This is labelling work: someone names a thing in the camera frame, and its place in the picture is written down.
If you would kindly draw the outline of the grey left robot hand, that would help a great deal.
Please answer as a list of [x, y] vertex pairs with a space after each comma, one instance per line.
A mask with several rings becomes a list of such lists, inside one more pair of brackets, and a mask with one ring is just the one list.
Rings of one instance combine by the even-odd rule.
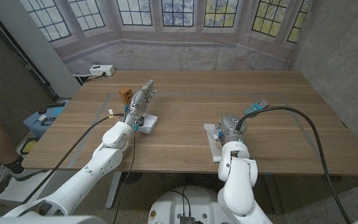
[[123, 122], [129, 126], [144, 125], [144, 113], [148, 104], [157, 90], [154, 89], [154, 81], [149, 80], [131, 99]]

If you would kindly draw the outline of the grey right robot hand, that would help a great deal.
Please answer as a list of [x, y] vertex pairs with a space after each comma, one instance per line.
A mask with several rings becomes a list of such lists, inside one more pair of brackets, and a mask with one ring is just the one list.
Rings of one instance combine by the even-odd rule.
[[247, 130], [247, 123], [243, 121], [240, 130], [236, 131], [236, 126], [239, 121], [240, 117], [232, 114], [223, 114], [220, 117], [214, 129], [214, 134], [222, 145], [232, 141], [244, 142], [244, 133]]

